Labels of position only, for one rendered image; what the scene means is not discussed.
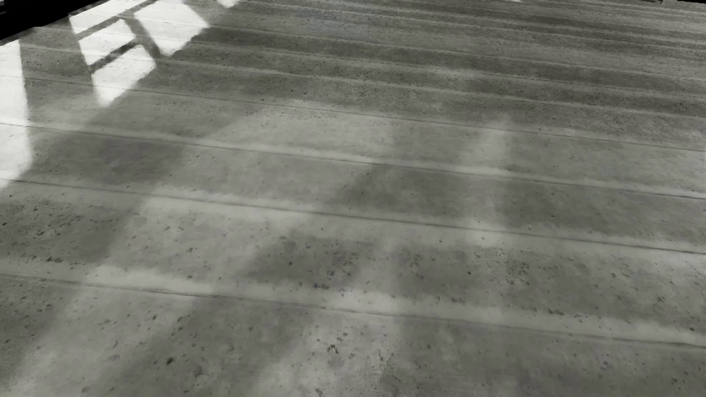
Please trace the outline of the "black baseboard strip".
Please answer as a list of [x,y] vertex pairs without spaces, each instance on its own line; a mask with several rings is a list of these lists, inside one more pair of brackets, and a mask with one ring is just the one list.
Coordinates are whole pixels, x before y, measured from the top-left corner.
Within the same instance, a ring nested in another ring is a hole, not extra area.
[[0,41],[104,0],[0,0]]

